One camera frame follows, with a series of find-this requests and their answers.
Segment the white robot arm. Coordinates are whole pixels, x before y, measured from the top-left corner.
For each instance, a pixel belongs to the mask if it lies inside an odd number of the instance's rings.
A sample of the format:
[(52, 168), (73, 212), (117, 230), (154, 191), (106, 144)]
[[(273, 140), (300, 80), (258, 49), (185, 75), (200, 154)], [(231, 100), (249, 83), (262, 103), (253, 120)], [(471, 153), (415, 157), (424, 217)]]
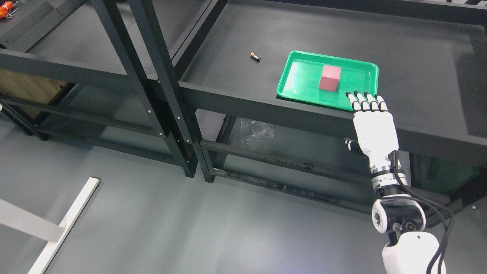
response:
[[(454, 224), (454, 215), (446, 207), (414, 193), (404, 183), (400, 165), (390, 162), (372, 165), (373, 186), (377, 200), (372, 207), (376, 230), (387, 234), (382, 250), (388, 274), (445, 274), (445, 250)], [(427, 206), (439, 217), (444, 235), (439, 241), (425, 232)]]

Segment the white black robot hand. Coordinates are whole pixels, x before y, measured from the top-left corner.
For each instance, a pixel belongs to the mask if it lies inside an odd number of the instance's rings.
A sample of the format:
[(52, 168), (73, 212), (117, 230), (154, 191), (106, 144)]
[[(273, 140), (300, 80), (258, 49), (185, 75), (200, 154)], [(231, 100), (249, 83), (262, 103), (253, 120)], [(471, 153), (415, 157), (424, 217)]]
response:
[(345, 138), (348, 150), (366, 155), (371, 173), (389, 169), (389, 154), (399, 150), (397, 131), (392, 114), (381, 95), (346, 92), (353, 110), (356, 140)]

